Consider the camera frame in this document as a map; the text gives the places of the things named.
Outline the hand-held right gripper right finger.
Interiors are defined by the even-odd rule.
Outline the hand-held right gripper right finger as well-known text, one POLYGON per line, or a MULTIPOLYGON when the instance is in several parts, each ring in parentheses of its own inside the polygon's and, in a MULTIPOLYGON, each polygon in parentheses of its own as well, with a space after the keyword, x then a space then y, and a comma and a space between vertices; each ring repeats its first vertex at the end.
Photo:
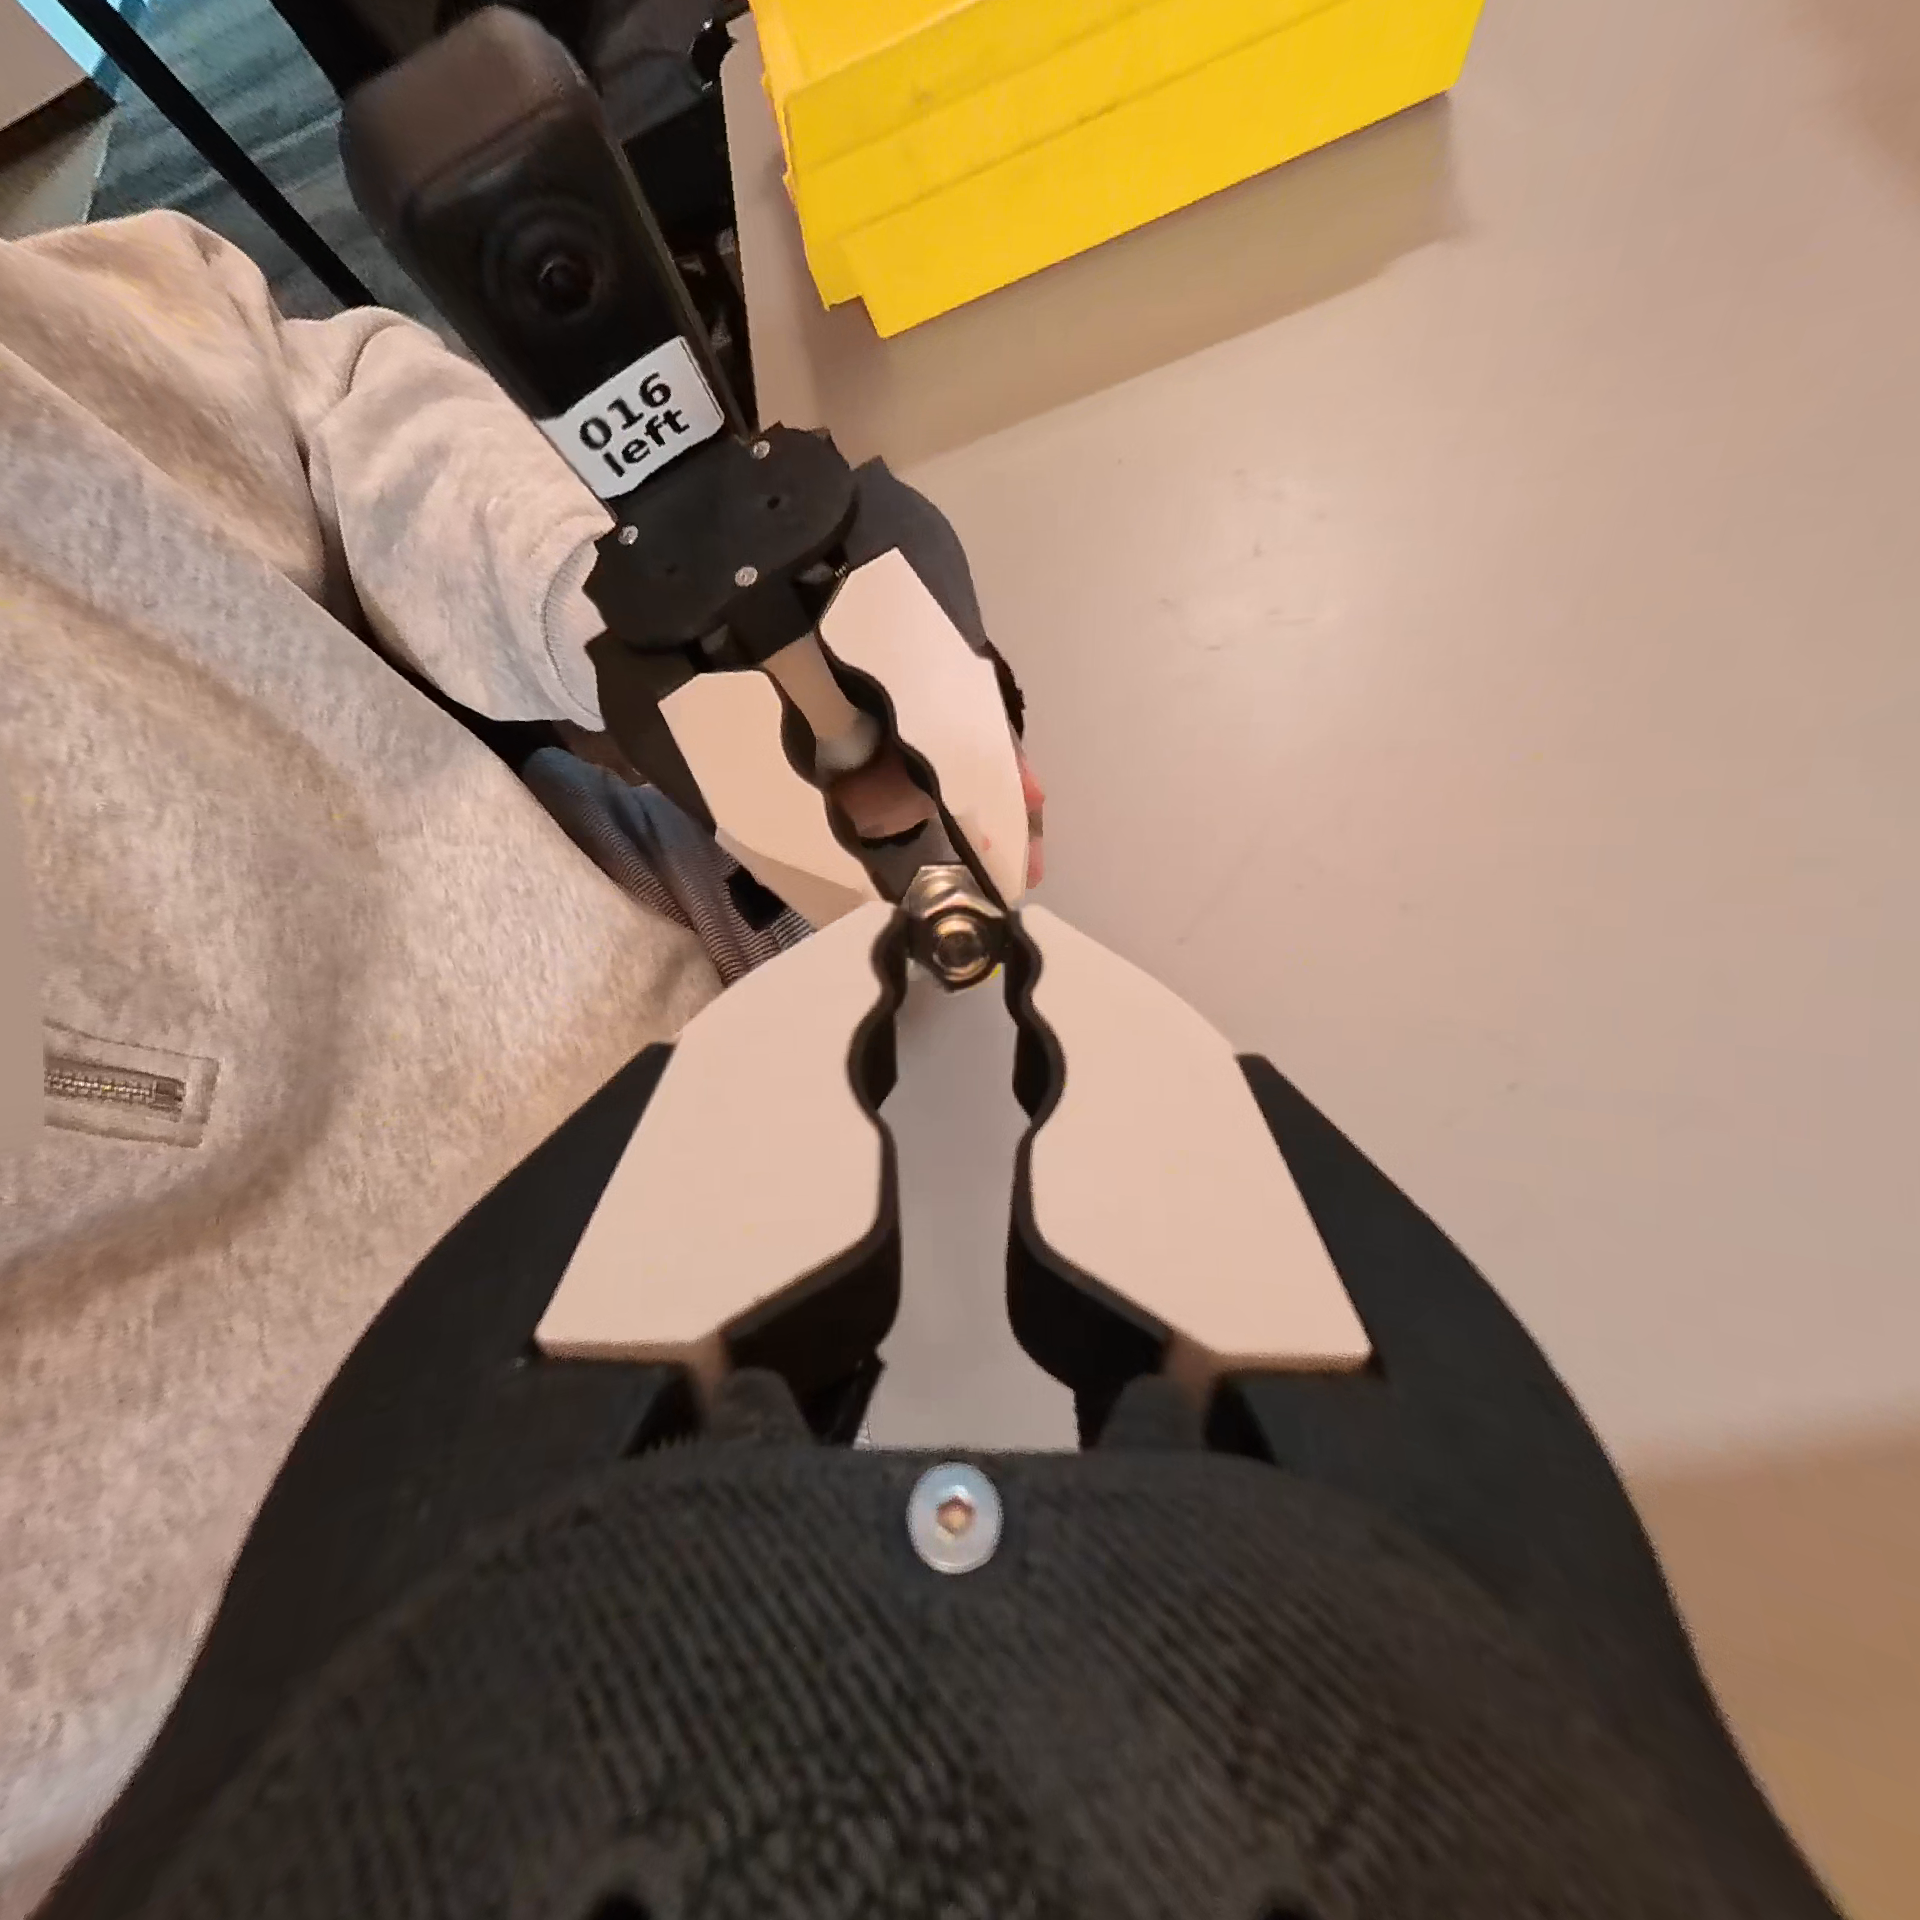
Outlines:
POLYGON ((1048 907, 1009 970, 1009 1315, 1042 1369, 1366 1369, 1371 1338, 1231 1041, 1048 907))

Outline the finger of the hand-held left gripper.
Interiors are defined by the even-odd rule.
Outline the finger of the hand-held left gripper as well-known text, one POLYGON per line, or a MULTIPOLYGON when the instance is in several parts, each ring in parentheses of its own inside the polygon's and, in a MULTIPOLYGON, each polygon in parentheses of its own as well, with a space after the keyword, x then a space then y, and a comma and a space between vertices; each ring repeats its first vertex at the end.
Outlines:
POLYGON ((881 725, 944 856, 1003 907, 1029 894, 1033 813, 997 666, 901 552, 857 565, 829 599, 829 666, 881 725))
POLYGON ((841 787, 897 752, 829 666, 701 672, 662 703, 719 847, 810 924, 897 906, 841 787))

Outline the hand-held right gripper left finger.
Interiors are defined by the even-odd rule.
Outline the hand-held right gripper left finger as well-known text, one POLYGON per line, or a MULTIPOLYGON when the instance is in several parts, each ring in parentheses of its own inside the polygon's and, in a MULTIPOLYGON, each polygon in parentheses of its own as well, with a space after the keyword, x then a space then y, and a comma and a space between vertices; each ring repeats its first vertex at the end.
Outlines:
POLYGON ((679 1034, 544 1306, 548 1358, 726 1363, 881 1217, 881 1130, 852 1081, 894 912, 861 906, 679 1034))

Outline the steel bolt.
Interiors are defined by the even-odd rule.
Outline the steel bolt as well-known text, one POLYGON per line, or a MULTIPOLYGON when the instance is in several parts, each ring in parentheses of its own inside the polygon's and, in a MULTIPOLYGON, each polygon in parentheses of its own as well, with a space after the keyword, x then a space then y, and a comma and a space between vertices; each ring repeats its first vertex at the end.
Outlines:
POLYGON ((1007 921, 1003 907, 985 893, 977 889, 977 879, 967 867, 950 867, 950 861, 946 867, 924 867, 924 869, 919 869, 907 893, 901 894, 906 947, 907 947, 911 961, 913 961, 913 947, 911 947, 913 921, 944 907, 946 902, 967 906, 972 912, 984 912, 990 917, 1007 921))

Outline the yellow plastic bin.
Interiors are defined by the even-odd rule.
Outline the yellow plastic bin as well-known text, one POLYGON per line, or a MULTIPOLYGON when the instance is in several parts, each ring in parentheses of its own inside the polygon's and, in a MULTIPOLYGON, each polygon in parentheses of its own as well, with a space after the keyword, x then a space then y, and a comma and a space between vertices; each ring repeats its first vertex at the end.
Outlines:
POLYGON ((881 340, 1442 98, 1484 5, 752 5, 821 300, 881 340))

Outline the person's left forearm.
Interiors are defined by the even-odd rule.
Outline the person's left forearm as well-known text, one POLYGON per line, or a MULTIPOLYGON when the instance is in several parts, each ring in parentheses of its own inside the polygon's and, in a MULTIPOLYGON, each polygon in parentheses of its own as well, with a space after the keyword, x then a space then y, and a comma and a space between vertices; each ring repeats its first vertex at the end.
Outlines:
POLYGON ((306 488, 372 638, 491 721, 601 731, 608 509, 504 390, 394 309, 279 327, 306 488))

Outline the grey desk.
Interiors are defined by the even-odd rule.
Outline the grey desk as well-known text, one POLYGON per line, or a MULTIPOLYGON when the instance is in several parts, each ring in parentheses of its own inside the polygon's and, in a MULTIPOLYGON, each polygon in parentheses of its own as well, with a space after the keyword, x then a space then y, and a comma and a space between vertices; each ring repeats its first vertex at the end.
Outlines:
POLYGON ((1502 1289, 1916 1918, 1916 5, 1488 5, 1450 98, 893 343, 726 65, 773 416, 962 535, 1045 906, 1502 1289))

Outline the person's left hand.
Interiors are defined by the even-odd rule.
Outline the person's left hand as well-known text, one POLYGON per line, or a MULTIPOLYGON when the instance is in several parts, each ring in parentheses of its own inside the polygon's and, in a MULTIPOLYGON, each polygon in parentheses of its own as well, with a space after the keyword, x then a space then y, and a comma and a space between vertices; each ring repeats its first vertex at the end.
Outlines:
POLYGON ((913 844, 942 819, 897 746, 881 746, 861 769, 829 780, 829 809, 861 848, 913 844))

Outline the person's striped shirt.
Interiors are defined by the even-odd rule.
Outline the person's striped shirt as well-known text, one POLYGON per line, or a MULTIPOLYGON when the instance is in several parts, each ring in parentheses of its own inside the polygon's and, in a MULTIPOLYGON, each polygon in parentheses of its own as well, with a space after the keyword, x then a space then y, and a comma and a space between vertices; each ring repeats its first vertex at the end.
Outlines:
POLYGON ((723 988, 812 936, 800 912, 652 783, 625 780, 564 747, 540 747, 519 779, 626 897, 698 940, 723 988))

